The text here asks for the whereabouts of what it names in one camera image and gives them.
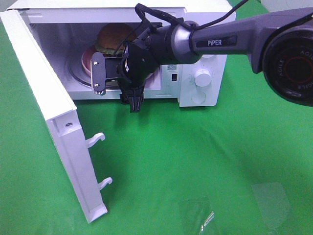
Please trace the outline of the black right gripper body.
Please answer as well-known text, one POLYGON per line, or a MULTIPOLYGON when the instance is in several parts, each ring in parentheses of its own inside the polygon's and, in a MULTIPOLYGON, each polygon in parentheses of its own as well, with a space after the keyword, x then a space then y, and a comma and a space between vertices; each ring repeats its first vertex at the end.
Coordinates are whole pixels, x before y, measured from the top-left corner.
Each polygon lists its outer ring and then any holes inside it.
POLYGON ((127 42, 121 56, 105 57, 105 78, 116 79, 123 89, 145 86, 145 80, 154 73, 159 63, 151 52, 135 42, 127 42))

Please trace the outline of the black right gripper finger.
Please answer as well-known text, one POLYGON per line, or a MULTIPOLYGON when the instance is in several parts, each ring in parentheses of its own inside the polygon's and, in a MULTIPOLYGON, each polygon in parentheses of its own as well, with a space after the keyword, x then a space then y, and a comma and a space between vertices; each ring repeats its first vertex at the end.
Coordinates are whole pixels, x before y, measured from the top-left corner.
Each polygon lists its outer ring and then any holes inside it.
POLYGON ((95 52, 91 57, 91 87, 95 94, 105 94, 105 79, 105 57, 102 53, 95 52))
POLYGON ((121 87, 120 100, 122 104, 129 104, 130 112, 141 111, 141 104, 144 101, 144 86, 140 87, 121 87))

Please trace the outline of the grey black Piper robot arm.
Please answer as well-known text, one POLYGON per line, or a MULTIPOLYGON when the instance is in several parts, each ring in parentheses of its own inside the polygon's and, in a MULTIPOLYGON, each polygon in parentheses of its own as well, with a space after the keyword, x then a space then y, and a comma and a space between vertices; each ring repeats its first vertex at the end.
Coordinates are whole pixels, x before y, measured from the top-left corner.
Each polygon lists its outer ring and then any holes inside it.
POLYGON ((194 64, 205 54, 245 54, 254 73, 262 72, 283 99, 313 104, 313 9, 270 12, 226 23, 221 17, 197 25, 166 12, 135 6, 146 29, 132 42, 122 41, 120 57, 96 52, 91 58, 91 88, 106 92, 116 80, 121 101, 138 112, 147 77, 160 65, 194 64))

